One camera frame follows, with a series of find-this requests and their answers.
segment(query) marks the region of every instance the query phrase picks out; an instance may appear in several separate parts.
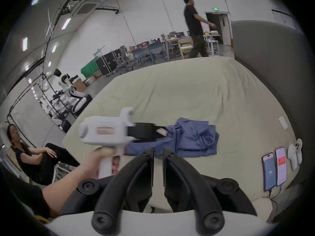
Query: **black outfit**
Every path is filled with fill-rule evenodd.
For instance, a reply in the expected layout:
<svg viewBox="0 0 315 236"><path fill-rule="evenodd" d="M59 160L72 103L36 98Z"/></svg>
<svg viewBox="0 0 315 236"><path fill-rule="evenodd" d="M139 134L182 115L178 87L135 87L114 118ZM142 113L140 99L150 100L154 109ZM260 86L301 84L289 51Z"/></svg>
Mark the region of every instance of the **black outfit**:
<svg viewBox="0 0 315 236"><path fill-rule="evenodd" d="M1 164L0 170L2 170L10 190L22 203L30 207L35 215L49 218L49 207L42 195L42 190L38 185L25 183Z"/></svg>
<svg viewBox="0 0 315 236"><path fill-rule="evenodd" d="M184 16L194 44L194 48L191 51L189 58L197 57L198 53L200 53L203 57L208 57L206 45L203 40L201 23L194 17L194 14L198 14L195 7L192 5L186 5Z"/></svg>
<svg viewBox="0 0 315 236"><path fill-rule="evenodd" d="M26 144L22 143L22 148L25 152L21 151L20 149L14 147L13 150L16 155L16 159L18 161L19 166L25 172L25 174L32 179L34 182L49 185L53 181L53 171L54 166L61 161L62 163L69 164L72 166L79 166L80 164L69 154L69 152L54 144L46 144L45 147L52 149L57 158L52 158L47 153L43 153L42 162L39 165L23 163L21 160L21 154L25 153L31 156L31 153L26 146Z"/></svg>

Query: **bed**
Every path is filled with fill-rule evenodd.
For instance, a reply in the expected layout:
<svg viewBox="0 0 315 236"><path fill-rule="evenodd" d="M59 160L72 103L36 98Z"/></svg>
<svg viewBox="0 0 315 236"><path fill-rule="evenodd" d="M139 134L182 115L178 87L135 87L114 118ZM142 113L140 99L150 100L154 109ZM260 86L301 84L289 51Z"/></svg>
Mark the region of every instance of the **bed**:
<svg viewBox="0 0 315 236"><path fill-rule="evenodd" d="M131 106L132 122L173 125L179 117L206 120L219 133L217 154L185 158L201 174L232 178L250 200L268 197L263 191L262 156L296 141L283 108L267 87L248 69L229 57L205 57L149 66L113 79L85 108L63 144L83 162L95 146L83 144L78 126L88 116L119 116ZM289 125L284 130L278 121ZM122 156L120 167L132 160ZM298 172L287 163L289 185ZM170 210L164 197L162 160L155 159L153 195L149 204ZM271 197L279 192L274 187Z"/></svg>

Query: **black curved mount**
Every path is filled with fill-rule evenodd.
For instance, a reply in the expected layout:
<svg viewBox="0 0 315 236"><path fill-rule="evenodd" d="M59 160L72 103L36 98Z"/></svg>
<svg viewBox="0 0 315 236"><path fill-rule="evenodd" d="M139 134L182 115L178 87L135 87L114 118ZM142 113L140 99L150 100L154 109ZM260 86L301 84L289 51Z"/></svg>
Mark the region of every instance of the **black curved mount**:
<svg viewBox="0 0 315 236"><path fill-rule="evenodd" d="M116 176L85 179L73 191L60 216L94 211L93 228L102 235L119 230L120 210L143 212L152 196L153 148L126 164ZM222 210L256 215L238 183L199 174L169 148L163 150L165 197L174 212L195 210L199 234L213 235L224 226Z"/></svg>

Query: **green cloth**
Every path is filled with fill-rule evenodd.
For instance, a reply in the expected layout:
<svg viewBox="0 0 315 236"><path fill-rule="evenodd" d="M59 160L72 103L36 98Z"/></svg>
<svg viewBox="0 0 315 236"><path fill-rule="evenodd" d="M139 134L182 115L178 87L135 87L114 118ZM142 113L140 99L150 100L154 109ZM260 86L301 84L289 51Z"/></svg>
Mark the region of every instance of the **green cloth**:
<svg viewBox="0 0 315 236"><path fill-rule="evenodd" d="M93 73L98 71L98 67L95 64L95 60L97 60L97 59L98 59L98 57L95 57L87 65L85 65L85 67L83 67L81 69L81 73L84 75L85 78L91 76Z"/></svg>

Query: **white table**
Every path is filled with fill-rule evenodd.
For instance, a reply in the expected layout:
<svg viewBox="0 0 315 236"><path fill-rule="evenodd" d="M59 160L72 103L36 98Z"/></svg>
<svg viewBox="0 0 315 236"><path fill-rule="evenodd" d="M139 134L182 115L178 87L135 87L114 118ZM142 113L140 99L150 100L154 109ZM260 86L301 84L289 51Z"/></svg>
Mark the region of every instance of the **white table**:
<svg viewBox="0 0 315 236"><path fill-rule="evenodd" d="M207 38L208 50L210 50L210 47L211 47L211 55L215 55L214 48L213 48L213 42L212 42L213 41L213 37L218 37L218 36L221 36L221 35L220 34L203 35L203 37ZM179 38L167 39L167 40L162 41L162 43L165 45L167 59L169 59L169 48L168 48L169 42L177 42L178 43L179 40L187 39L187 38L191 38L191 37L190 36L179 37Z"/></svg>
<svg viewBox="0 0 315 236"><path fill-rule="evenodd" d="M208 43L208 50L210 50L210 46L211 46L211 55L215 55L215 51L213 48L213 37L218 37L221 36L220 34L207 34L207 35L203 35L204 37L207 38L207 43Z"/></svg>

